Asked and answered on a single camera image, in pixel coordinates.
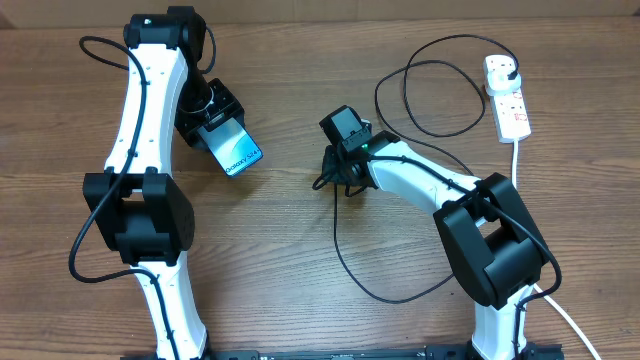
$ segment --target white robotic arm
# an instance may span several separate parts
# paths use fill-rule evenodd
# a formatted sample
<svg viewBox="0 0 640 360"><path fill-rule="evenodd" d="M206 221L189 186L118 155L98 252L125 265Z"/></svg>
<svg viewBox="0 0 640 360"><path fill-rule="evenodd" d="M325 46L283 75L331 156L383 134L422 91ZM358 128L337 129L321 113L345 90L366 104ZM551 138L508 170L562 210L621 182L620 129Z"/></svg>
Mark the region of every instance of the white robotic arm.
<svg viewBox="0 0 640 360"><path fill-rule="evenodd" d="M204 20L191 7L132 17L125 27L125 42L147 81L135 157L126 169L143 98L140 70L130 59L122 122L105 172L85 176L83 192L90 209L104 202L95 217L100 232L107 246L119 251L122 261L134 270L156 330L154 355L125 359L211 357L187 269L195 227L193 208L172 179L174 126L188 145L211 151L229 176L262 157L244 129L242 106L218 79L207 84L196 66L204 31ZM116 177L123 180L116 182ZM109 196L112 186L119 189ZM143 201L123 201L132 193L141 193Z"/></svg>
<svg viewBox="0 0 640 360"><path fill-rule="evenodd" d="M411 150L409 145L403 141L390 143L373 155L375 157L407 157L417 160L467 190L475 189L475 183L480 180L474 176L461 175L447 170L425 159ZM406 199L429 215L440 210L445 202L456 201L464 195L410 163L372 160L368 162L368 167L373 182L380 190L394 193ZM476 226L479 227L484 223L484 218L481 218L476 221ZM496 309L492 305L483 306L475 303L475 331L471 343L482 359L510 360L514 358L511 342L515 329L515 305L520 299L529 296L532 289L532 286L523 287L510 296L507 305L500 309ZM522 351L527 344L524 337L524 314L521 319L518 342Z"/></svg>
<svg viewBox="0 0 640 360"><path fill-rule="evenodd" d="M484 360L511 360L515 331L522 352L527 347L524 313L516 330L516 304L531 294L543 262L535 247L521 241L512 229L500 228L485 239L477 228L487 220L495 221L495 215L473 206L474 197L490 199L513 209L519 221L537 232L508 179L494 174L480 180L447 170L418 155L393 134L372 136L370 124L346 106L327 116L320 126L332 143L325 152L323 172L342 168L342 177L334 177L334 182L394 193L434 216L454 274L476 301L475 331L467 354Z"/></svg>

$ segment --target wooden table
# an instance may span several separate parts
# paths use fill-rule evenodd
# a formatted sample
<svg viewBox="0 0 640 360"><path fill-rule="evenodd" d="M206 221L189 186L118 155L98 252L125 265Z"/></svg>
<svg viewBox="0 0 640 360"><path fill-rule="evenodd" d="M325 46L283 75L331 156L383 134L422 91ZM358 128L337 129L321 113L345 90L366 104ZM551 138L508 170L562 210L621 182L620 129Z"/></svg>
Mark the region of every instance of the wooden table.
<svg viewBox="0 0 640 360"><path fill-rule="evenodd" d="M406 305L376 302L348 278L333 249L330 189L312 191L327 139L318 127L342 104L383 126L373 89L422 44L476 33L519 57L533 135L522 143L520 192L564 272L554 298L604 358L640 351L640 21L517 19L216 26L220 77L246 109L265 157L227 179L214 159L175 137L173 169L196 213L190 276L216 349L296 351L460 343L472 301L456 281ZM121 29L0 32L0 358L117 359L152 352L155 335L133 278L76 282L69 248L88 215L85 172L101 171L120 124L126 76L78 48L80 36L121 41ZM102 49L105 56L124 56ZM450 60L482 81L490 44L455 40L422 59ZM511 147L492 116L455 138L417 135L400 78L382 110L403 132L457 154L485 177L509 173ZM459 129L480 110L473 89L442 66L411 72L409 96L434 131ZM439 153L423 155L459 170ZM413 295L450 273L433 221L404 200L368 190L340 198L346 261L375 293ZM122 269L96 229L79 270ZM542 286L549 286L549 266ZM544 301L526 332L588 357Z"/></svg>

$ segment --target white power strip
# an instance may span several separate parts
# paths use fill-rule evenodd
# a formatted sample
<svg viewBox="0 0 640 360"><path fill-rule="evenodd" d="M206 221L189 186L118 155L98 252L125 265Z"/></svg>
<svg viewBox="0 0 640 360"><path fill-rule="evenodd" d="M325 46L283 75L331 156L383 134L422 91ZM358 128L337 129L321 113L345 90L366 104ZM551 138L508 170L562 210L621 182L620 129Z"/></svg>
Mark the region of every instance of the white power strip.
<svg viewBox="0 0 640 360"><path fill-rule="evenodd" d="M506 55L490 55L484 60L485 86L489 92L490 86L496 86L496 72L504 73L515 68L513 59ZM524 96L520 87L512 89L504 95L490 96L493 119L498 130L501 143L512 143L531 135L531 126Z"/></svg>

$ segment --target black cable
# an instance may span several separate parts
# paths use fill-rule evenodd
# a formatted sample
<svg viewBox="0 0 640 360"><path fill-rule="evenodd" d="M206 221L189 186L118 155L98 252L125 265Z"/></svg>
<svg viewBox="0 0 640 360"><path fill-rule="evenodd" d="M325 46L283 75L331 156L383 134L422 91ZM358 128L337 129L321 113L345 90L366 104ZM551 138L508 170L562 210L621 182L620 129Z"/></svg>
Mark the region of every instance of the black cable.
<svg viewBox="0 0 640 360"><path fill-rule="evenodd" d="M488 37L484 37L484 36L480 36L480 35L473 35L473 34L458 34L458 35L451 35L451 36L445 36L443 38L434 40L426 45L423 45L421 48L419 48L418 50L416 50L413 55L411 55L411 57L409 58L409 61L407 62L407 66L405 66L404 68L404 77L402 78L402 100L404 101L404 106L407 110L407 114L409 114L409 118L411 119L411 121L413 121L414 125L423 133L434 136L434 137L451 137L451 136L456 136L456 135L460 135L466 131L469 131L472 127L474 127L481 119L482 116L484 115L484 97L482 96L482 92L480 92L480 89L478 89L478 86L473 82L473 80L471 80L471 78L469 76L467 76L467 74L465 74L462 70L458 69L456 66L454 66L453 64L450 64L446 61L439 61L439 60L429 60L432 62L437 62L443 65L447 65L450 66L452 68L454 68L455 70L457 70L460 74L462 74L467 81L469 81L471 83L471 85L473 85L473 87L475 88L475 90L478 92L478 95L480 96L480 99L482 99L482 114L480 115L480 117L471 125L469 125L467 128L462 129L460 131L456 131L453 133L449 133L449 134L436 134L434 132L430 132L426 129L424 129L422 126L420 126L420 124L418 124L418 122L416 121L415 117L413 116L413 113L411 112L411 107L409 106L409 99L407 98L407 76L409 75L409 69L412 67L411 66L411 62L413 61L413 58L416 57L416 55L418 55L422 50L426 49L427 47L439 43L441 41L445 41L445 40L450 40L450 39L458 39L458 38L473 38L473 39L479 39L479 40L484 40L487 42L490 42L494 45L497 45L498 47L500 47L501 49L503 49L504 51L506 51L507 53L509 53L509 55L511 55L511 57L513 58L513 62L515 63L515 70L513 70L510 74L509 74L509 80L513 80L516 78L516 76L518 75L518 67L520 66L518 63L518 58L516 58L516 55L511 52L511 50L509 50L506 46L500 44L499 42L490 39Z"/></svg>
<svg viewBox="0 0 640 360"><path fill-rule="evenodd" d="M209 33L209 37L211 38L211 46L213 46L213 53L211 54L211 62L209 62L209 66L207 66L206 69L204 70L200 70L200 73L205 75L211 72L211 70L213 69L213 65L216 64L216 55L218 55L218 51L216 49L216 39L213 37L213 31L211 30L211 28L209 27L209 25L206 25L207 27L207 32Z"/></svg>
<svg viewBox="0 0 640 360"><path fill-rule="evenodd" d="M211 70L213 69L213 66L216 64L216 55L218 53L216 51L217 50L216 49L216 39L213 37L213 31L211 30L211 28L208 25L206 25L206 29L207 29L207 32L209 33L209 37L211 38L211 45L213 46L213 50L212 50L213 53L211 54L211 61L209 62L209 66L207 66L207 68L204 69L204 70L200 70L200 73L202 73L203 75L208 74L208 73L211 72ZM107 64L107 65L110 65L110 66L117 67L118 69L129 71L129 67L126 66L126 65L122 65L120 63L117 63L117 62L114 62L114 61L111 61L111 60L107 60L107 59L105 59L103 57L100 57L100 56L92 53L91 51L89 51L84 46L84 43L85 43L85 41L82 41L82 39L80 39L80 49L82 50L82 52L87 54L89 57L91 57L91 58L93 58L95 60L98 60L99 62L101 62L103 64Z"/></svg>
<svg viewBox="0 0 640 360"><path fill-rule="evenodd" d="M353 275L353 273L351 273L351 270L349 270L349 267L347 266L347 264L344 262L344 259L342 258L342 254L340 253L340 247L338 246L338 235L337 235L337 229L338 229L338 184L334 183L333 184L333 245L336 248L336 253L338 254L338 259L340 260L340 263L342 264L342 267L344 268L344 270L347 272L347 274L349 274L349 277L351 277L351 280L353 280L354 283L356 283L356 285L358 285L358 287L360 289L362 289L362 291L364 291L367 295L371 296L372 298L381 301L383 303L387 303L387 304L404 304L404 303L408 303L410 301L413 301L415 299L418 299L420 297L423 297L425 295L427 295L428 293L436 290L437 288L439 288L440 286L444 285L447 281L451 280L453 278L453 274L447 276L444 280L440 281L439 283L435 284L434 286L430 287L429 289L416 294L412 297L406 298L406 299L402 299L402 300L389 300L389 299L385 299L382 298L374 293L372 293L371 291L369 291L366 287L364 287L364 285L362 285L360 283L360 281L358 281L358 279L356 279L356 277Z"/></svg>
<svg viewBox="0 0 640 360"><path fill-rule="evenodd" d="M484 97L482 96L482 92L480 91L480 89L478 88L478 85L476 85L476 83L464 72L462 71L460 68L458 68L457 66L448 63L446 61L440 61L440 60L424 60L424 61L419 61L413 64L410 64L409 67L415 67L415 66L420 66L420 65L427 65L427 64L443 64L443 65L447 65L451 68L453 68L454 70L456 70L457 72L459 72L460 74L462 74L462 76L465 77L465 79L467 79L467 81L474 87L474 89L476 90L476 92L478 92L478 96L480 97L480 102L482 104L482 113L480 114L480 116L478 117L478 119L476 121L474 121L470 126L468 126L467 128L465 128L464 130L462 130L462 132L468 131L471 128L473 128L476 124L478 124L478 122L480 122L480 120L482 119L482 117L484 116L485 113L485 109L486 109L486 104L484 101ZM396 130L395 128L393 128L391 126L391 124L387 121L387 119L384 118L384 115L382 115L382 110L380 110L380 103L378 102L378 90L380 89L380 85L382 85L382 83L384 83L385 81L387 81L389 78L401 73L402 71L405 71L407 68L403 67L400 68L394 72L392 72L391 74L383 77L380 81L378 81L378 84L376 85L376 89L374 91L374 96L373 96L373 101L375 103L376 106L376 113L378 114L378 116L380 117L380 120L382 120L382 122L389 128L389 130L393 131L396 135L400 136L403 139L409 140L409 141L413 141L416 144L420 144L420 145L424 145L426 147L429 147L431 149L437 150L445 155L447 155L448 157L450 157L451 159L453 159L456 163L458 163L458 165L462 166L462 168L469 174L469 175L473 175L473 172L471 171L471 169L469 169L467 167L467 165L465 165L465 163L462 162L462 160L458 159L455 155L451 154L450 152L446 151L445 149L438 147L436 145L433 144L429 144L428 142L425 141L421 141L418 139L414 139L411 138L409 136L404 135L403 133L399 132L398 130Z"/></svg>
<svg viewBox="0 0 640 360"><path fill-rule="evenodd" d="M153 284L153 287L156 290L156 294L158 296L158 302L160 304L160 311L162 313L162 321L164 322L164 327L167 331L167 339L169 339L169 342L171 343L171 348L173 350L173 355L175 357L176 360L179 360L179 355L178 355L178 347L176 345L176 341L175 338L173 337L173 331L171 330L171 325L169 324L169 317L167 315L167 309L166 309L166 305L164 302L164 297L162 296L162 291L160 290L160 284L158 283L158 279L156 278L156 276L151 273L148 270L144 270L144 269L127 269L127 270L122 270L122 271L118 271L112 274L107 274L107 275L103 275L103 276L99 276L96 278L90 278L90 277L85 277L80 275L77 270L76 270L76 265L75 265L75 259L76 259L76 255L78 253L78 249L80 248L80 244L82 243L82 240L84 239L85 235L87 234L87 232L89 231L89 228L91 227L91 224L93 224L93 222L95 221L96 217L98 216L98 214L100 213L100 211L102 210L102 208L105 206L105 203L107 202L107 200L109 200L112 196L114 196L114 192L119 189L120 183L122 182L122 180L124 179L124 175L127 173L127 171L129 170L129 167L131 166L131 162L133 161L133 158L137 156L136 153L136 146L138 144L138 138L140 137L140 130L142 129L142 120L144 119L144 112L145 112L145 106L146 106L146 102L147 102L147 85L149 85L147 83L147 78L144 74L144 69L142 68L142 65L140 64L140 62L138 61L138 59L135 57L135 55L133 55L133 53L131 53L131 51L129 51L129 49L127 49L127 47L118 44L115 41L112 40L108 40L108 39L104 39L101 37L96 37L96 36L83 36L82 38L80 38L80 48L82 49L82 51L84 51L85 54L89 55L90 57L105 63L107 65L111 65L111 66L115 66L121 69L125 69L128 70L128 67L124 66L124 65L120 65L118 63L114 63L112 61L103 59L93 53L91 53L90 51L88 51L85 46L84 43L87 41L95 41L95 42L99 42L99 43L103 43L103 44L107 44L110 46L113 46L115 48L117 48L118 50L124 52L125 54L127 54L127 56L129 56L129 58L131 58L131 61L133 61L133 63L136 65L136 68L138 69L139 73L140 73L140 86L142 88L142 93L140 96L140 110L138 111L138 120L136 122L136 127L135 130L133 132L133 139L131 140L131 146L129 147L129 150L127 151L127 159L124 163L124 166L122 167L122 170L120 171L120 174L118 174L118 176L116 177L116 180L113 182L113 184L111 185L111 187L109 187L109 190L107 191L107 193L102 197L102 199L100 199L100 202L98 203L98 205L93 209L93 211L91 212L91 214L89 215L89 217L87 218L87 221L85 221L84 225L82 226L82 228L80 229L80 232L78 233L78 236L76 237L73 246L71 247L71 251L69 252L69 272L71 273L71 276L73 276L76 280L83 282L83 283L88 283L88 284L94 284L94 283L99 283L99 282L103 282L103 281L107 281L107 280L111 280L111 279L116 279L125 275L132 275L132 274L142 274L145 275L149 278L151 284Z"/></svg>

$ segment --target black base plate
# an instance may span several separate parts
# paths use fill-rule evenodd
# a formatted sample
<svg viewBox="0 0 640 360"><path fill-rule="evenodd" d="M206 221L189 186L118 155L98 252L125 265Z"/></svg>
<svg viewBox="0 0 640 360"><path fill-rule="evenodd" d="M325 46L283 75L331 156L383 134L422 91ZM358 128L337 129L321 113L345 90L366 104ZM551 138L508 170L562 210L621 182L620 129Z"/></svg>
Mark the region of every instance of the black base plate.
<svg viewBox="0 0 640 360"><path fill-rule="evenodd" d="M429 345L421 349L309 351L259 354L256 351L214 353L215 360L482 360L470 343L465 345ZM529 343L522 360L564 360L561 345L537 346Z"/></svg>

